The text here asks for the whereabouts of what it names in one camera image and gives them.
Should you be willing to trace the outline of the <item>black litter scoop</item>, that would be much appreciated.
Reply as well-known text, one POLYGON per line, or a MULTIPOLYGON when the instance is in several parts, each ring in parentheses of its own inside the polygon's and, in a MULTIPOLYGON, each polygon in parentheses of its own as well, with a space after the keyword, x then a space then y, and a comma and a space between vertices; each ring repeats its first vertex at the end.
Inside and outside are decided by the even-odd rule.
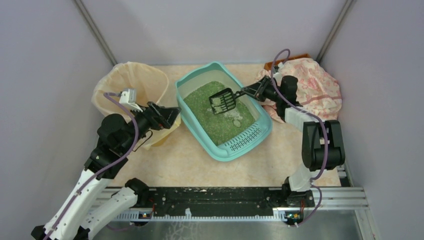
POLYGON ((212 108, 211 103, 210 103, 212 113, 214 115, 219 115, 219 114, 224 114, 224 113, 227 113, 227 112, 235 109, 236 105, 237 105, 236 99, 243 96, 243 95, 245 95, 245 93, 242 92, 241 90, 233 92, 233 90, 231 88, 225 88, 225 89, 211 95, 208 98, 209 103, 210 103, 211 97, 212 98, 221 97, 221 100, 223 102, 223 106, 215 107, 215 108, 212 108))

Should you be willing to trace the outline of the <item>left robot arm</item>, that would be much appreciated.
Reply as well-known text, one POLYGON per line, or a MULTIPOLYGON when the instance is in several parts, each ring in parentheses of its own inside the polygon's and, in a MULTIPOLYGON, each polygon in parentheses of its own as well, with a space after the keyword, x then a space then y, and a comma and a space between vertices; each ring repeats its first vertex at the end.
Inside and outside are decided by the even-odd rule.
POLYGON ((97 130, 95 149, 59 211, 45 225, 36 226, 31 236, 36 240, 92 240, 118 214, 148 201, 149 187, 137 178, 130 179, 106 203, 90 208, 98 195, 127 163, 128 155, 149 130, 170 129, 181 112, 180 107, 159 106, 151 101, 146 107, 124 110, 130 121, 118 113, 107 115, 97 130))

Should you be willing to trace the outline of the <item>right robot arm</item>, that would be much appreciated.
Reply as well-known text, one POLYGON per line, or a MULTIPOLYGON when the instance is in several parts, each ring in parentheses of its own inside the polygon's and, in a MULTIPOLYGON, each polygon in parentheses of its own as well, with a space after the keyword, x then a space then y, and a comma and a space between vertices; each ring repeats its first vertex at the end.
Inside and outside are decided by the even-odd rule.
POLYGON ((245 86, 241 95, 259 102, 275 102, 277 119, 295 126, 302 133, 302 164, 282 185, 282 198, 288 206, 312 207, 311 186, 326 170, 333 170, 345 162, 341 125, 337 120, 322 120, 313 116, 297 100, 298 79, 283 76, 280 84, 265 76, 245 86))

